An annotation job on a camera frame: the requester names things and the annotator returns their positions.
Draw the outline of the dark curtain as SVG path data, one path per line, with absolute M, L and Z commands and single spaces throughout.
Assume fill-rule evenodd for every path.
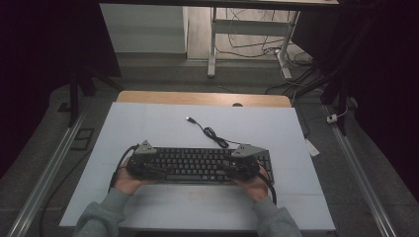
M 293 42 L 322 73 L 337 69 L 362 21 L 374 18 L 341 78 L 360 127 L 419 201 L 419 0 L 338 0 L 345 12 L 300 13 Z
M 101 0 L 0 0 L 0 178 L 75 74 L 119 77 Z

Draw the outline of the white foam board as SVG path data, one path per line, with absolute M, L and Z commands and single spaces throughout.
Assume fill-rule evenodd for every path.
M 214 148 L 205 126 L 233 146 L 269 150 L 278 204 L 300 229 L 334 229 L 294 109 L 137 103 L 112 104 L 61 225 L 75 225 L 90 202 L 104 199 L 129 147 L 148 141 L 154 147 Z M 253 231 L 257 223 L 251 199 L 234 185 L 146 185 L 125 213 L 125 227 L 143 230 Z

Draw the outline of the black floor frame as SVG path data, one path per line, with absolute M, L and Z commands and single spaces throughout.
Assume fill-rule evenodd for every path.
M 94 128 L 80 128 L 73 139 L 70 149 L 75 151 L 87 150 L 92 141 L 94 131 Z

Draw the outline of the person's left hand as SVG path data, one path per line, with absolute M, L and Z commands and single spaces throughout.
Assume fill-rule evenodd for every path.
M 143 185 L 154 184 L 155 180 L 138 180 L 131 176 L 126 170 L 126 163 L 118 169 L 117 176 L 113 188 L 122 193 L 132 196 L 137 189 Z

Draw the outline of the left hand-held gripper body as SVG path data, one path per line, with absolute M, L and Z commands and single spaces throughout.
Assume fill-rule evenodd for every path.
M 157 173 L 148 163 L 156 156 L 156 149 L 147 140 L 144 140 L 129 157 L 126 170 L 139 180 L 156 180 Z

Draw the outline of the black keyboard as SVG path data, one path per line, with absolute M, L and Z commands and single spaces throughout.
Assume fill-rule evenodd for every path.
M 166 179 L 162 180 L 165 184 L 233 185 L 233 181 L 225 176 L 226 171 L 231 171 L 231 165 L 224 165 L 223 160 L 231 159 L 235 149 L 157 147 L 157 157 L 164 158 L 165 164 L 150 165 L 169 168 Z M 268 180 L 273 184 L 270 152 L 264 149 L 257 160 L 259 168 L 262 166 L 266 170 Z

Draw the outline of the aluminium floor rail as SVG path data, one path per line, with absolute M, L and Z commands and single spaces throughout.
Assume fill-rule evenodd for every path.
M 339 146 L 347 160 L 347 163 L 354 175 L 354 178 L 363 194 L 364 200 L 370 208 L 371 214 L 377 224 L 377 228 L 382 237 L 397 237 L 395 228 L 393 227 L 388 214 L 386 213 L 380 199 L 371 185 L 371 182 L 363 169 L 362 164 L 358 160 L 358 156 L 348 140 L 344 135 L 337 123 L 331 123 L 333 133 L 337 139 Z
M 78 118 L 72 126 L 65 130 L 6 237 L 25 237 L 27 234 L 80 125 L 87 115 L 91 102 L 91 97 L 82 100 Z

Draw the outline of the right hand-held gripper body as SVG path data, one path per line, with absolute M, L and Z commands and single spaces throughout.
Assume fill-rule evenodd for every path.
M 231 165 L 231 171 L 238 173 L 240 181 L 253 179 L 259 173 L 257 156 L 264 152 L 263 148 L 250 144 L 240 144 L 231 154 L 231 159 L 236 160 L 236 165 Z

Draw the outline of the white cabinet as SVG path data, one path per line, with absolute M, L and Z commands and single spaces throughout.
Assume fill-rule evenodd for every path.
M 187 52 L 187 7 L 101 3 L 100 8 L 115 52 Z

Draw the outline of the person's right hand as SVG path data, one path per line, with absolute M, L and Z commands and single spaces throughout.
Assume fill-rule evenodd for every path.
M 235 180 L 235 184 L 241 187 L 254 202 L 258 202 L 269 195 L 269 188 L 260 177 L 255 177 L 247 182 Z

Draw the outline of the white paper tag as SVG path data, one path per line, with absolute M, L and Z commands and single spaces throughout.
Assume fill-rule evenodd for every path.
M 307 149 L 308 149 L 308 153 L 310 154 L 311 157 L 315 157 L 319 154 L 319 151 L 317 150 L 317 148 L 307 139 L 305 141 Z

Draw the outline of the white-legged desk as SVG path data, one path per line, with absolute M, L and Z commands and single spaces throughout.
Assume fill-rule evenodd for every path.
M 332 11 L 340 8 L 338 0 L 99 0 L 106 4 L 154 5 L 154 6 L 187 6 L 211 7 L 210 45 L 208 78 L 215 75 L 215 39 L 217 34 L 230 34 L 232 20 L 222 20 L 216 16 L 218 8 L 288 10 L 292 11 L 291 19 L 284 22 L 235 21 L 239 35 L 284 37 L 281 50 L 277 53 L 282 72 L 286 78 L 291 74 L 285 67 L 284 55 L 287 51 L 297 17 L 301 11 Z

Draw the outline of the black metal stand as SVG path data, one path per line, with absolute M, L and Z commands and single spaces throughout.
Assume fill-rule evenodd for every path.
M 105 76 L 92 66 L 86 66 L 76 69 L 70 76 L 70 121 L 68 126 L 72 127 L 79 117 L 79 92 L 81 89 L 85 96 L 93 97 L 96 94 L 96 86 L 93 79 L 97 78 L 108 86 L 114 88 L 118 92 L 124 91 L 125 88 L 112 80 L 109 76 Z
M 341 28 L 337 20 L 302 18 L 296 24 L 293 41 L 312 57 L 312 67 L 320 71 L 320 78 L 298 90 L 296 95 L 299 97 L 326 86 L 320 102 L 331 105 L 338 100 L 337 125 L 346 133 L 347 89 L 343 72 L 349 61 L 354 32 Z

